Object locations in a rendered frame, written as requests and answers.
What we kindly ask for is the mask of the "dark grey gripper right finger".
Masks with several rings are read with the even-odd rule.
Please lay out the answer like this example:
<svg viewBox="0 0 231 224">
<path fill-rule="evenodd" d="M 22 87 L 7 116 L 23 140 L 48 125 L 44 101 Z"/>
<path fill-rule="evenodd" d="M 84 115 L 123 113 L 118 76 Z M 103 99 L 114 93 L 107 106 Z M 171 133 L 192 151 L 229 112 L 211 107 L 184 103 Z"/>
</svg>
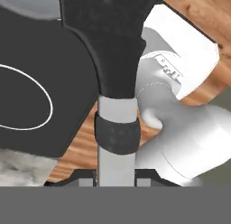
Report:
<svg viewBox="0 0 231 224">
<path fill-rule="evenodd" d="M 134 186 L 178 187 L 178 184 L 162 179 L 154 169 L 136 169 L 134 172 Z"/>
</svg>

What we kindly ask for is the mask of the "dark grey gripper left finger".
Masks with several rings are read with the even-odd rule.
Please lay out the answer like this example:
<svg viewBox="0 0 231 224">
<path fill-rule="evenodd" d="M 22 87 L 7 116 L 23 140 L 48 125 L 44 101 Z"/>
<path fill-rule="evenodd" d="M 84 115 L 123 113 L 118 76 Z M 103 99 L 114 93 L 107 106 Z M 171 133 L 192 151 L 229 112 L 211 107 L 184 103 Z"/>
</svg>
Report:
<svg viewBox="0 0 231 224">
<path fill-rule="evenodd" d="M 47 187 L 96 187 L 97 171 L 95 169 L 76 169 L 68 179 L 59 182 L 46 182 Z"/>
</svg>

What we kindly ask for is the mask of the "black spatula with grey handle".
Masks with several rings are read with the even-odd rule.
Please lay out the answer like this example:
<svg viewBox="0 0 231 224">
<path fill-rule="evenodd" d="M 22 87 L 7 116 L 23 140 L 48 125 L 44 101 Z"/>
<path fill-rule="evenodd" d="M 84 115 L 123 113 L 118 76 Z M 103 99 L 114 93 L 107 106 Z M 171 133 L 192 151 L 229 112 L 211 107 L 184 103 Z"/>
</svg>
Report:
<svg viewBox="0 0 231 224">
<path fill-rule="evenodd" d="M 60 0 L 64 27 L 86 46 L 97 74 L 97 185 L 133 187 L 141 128 L 134 95 L 146 46 L 143 23 L 159 0 Z"/>
</svg>

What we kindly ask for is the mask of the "white rounded object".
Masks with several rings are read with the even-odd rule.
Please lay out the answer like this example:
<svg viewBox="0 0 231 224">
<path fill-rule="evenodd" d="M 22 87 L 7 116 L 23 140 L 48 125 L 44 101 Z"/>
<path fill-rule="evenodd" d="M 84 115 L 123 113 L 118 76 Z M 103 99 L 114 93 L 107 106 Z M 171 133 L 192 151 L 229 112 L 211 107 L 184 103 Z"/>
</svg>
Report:
<svg viewBox="0 0 231 224">
<path fill-rule="evenodd" d="M 217 43 L 164 2 L 151 10 L 142 38 L 135 95 L 142 120 L 160 133 L 136 152 L 135 167 L 180 186 L 200 185 L 202 173 L 231 162 L 231 112 L 180 101 L 216 67 Z"/>
</svg>

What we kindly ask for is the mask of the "black hob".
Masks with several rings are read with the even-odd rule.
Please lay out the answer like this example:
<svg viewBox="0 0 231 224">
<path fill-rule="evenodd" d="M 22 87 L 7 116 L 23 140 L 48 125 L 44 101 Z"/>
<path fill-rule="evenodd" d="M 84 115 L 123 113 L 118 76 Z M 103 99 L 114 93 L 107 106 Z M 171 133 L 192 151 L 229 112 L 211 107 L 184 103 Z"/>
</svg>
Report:
<svg viewBox="0 0 231 224">
<path fill-rule="evenodd" d="M 63 156 L 96 98 L 92 60 L 60 21 L 0 9 L 0 149 Z"/>
</svg>

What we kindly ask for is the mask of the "grey round dish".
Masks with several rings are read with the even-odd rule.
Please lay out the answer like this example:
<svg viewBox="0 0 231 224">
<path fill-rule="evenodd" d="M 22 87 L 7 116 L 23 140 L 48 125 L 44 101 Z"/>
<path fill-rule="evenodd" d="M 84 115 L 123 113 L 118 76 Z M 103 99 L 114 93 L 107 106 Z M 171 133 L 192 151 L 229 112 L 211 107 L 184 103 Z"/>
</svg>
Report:
<svg viewBox="0 0 231 224">
<path fill-rule="evenodd" d="M 0 6 L 34 19 L 60 19 L 60 0 L 0 0 Z"/>
</svg>

